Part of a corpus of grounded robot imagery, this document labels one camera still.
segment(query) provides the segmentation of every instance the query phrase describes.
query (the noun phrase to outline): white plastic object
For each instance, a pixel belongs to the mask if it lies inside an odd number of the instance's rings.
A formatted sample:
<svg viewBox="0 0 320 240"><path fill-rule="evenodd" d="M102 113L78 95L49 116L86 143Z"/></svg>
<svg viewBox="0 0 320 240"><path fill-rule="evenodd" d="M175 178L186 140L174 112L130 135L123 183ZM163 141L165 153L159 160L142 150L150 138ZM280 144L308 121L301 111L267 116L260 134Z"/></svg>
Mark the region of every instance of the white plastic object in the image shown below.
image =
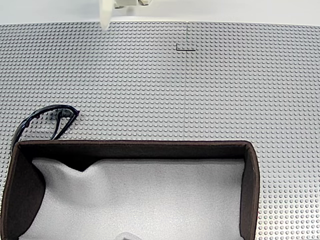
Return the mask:
<svg viewBox="0 0 320 240"><path fill-rule="evenodd" d="M107 30L110 25L112 10L126 6L147 6L152 0L99 0L100 24L102 30Z"/></svg>
<svg viewBox="0 0 320 240"><path fill-rule="evenodd" d="M107 30L110 25L112 10L114 9L115 0L99 0L100 24L102 30Z"/></svg>

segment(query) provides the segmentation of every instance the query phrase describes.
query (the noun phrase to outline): eyeglasses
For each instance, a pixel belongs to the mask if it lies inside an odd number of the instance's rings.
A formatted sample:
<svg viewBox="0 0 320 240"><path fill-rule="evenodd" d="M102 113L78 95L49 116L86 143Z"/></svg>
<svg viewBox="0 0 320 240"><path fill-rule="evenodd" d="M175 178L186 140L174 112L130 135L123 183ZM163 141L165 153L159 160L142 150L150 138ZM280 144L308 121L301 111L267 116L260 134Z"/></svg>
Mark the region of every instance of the eyeglasses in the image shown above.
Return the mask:
<svg viewBox="0 0 320 240"><path fill-rule="evenodd" d="M12 138L11 142L11 148L10 148L10 154L12 155L14 147L16 143L19 141L22 133L24 130L29 127L30 123L34 119L40 118L42 114L45 114L47 112L51 111L57 111L57 117L56 117L56 126L54 129L54 132L52 136L50 137L50 140L57 140L59 139L70 127L70 125L76 120L77 116L79 115L80 111L75 109L73 106L70 105L63 105L63 104L56 104L56 105L49 105L43 108L40 108L33 113L29 117L27 117L25 120L23 120L20 125L15 130L15 133ZM58 133L60 122L62 117L70 117L68 122L64 125L64 127L61 129L61 131Z"/></svg>

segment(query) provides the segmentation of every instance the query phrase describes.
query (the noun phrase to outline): glasses lens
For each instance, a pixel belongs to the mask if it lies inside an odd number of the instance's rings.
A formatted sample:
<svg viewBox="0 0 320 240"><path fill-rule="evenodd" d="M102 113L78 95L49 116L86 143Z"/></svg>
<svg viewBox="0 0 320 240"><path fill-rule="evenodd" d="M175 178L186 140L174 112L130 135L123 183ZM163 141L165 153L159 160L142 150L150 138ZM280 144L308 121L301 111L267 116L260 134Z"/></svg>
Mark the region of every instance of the glasses lens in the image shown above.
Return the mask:
<svg viewBox="0 0 320 240"><path fill-rule="evenodd" d="M59 134L73 116L73 112L65 108L35 114L32 116L29 126L23 131L20 140L48 140Z"/></svg>

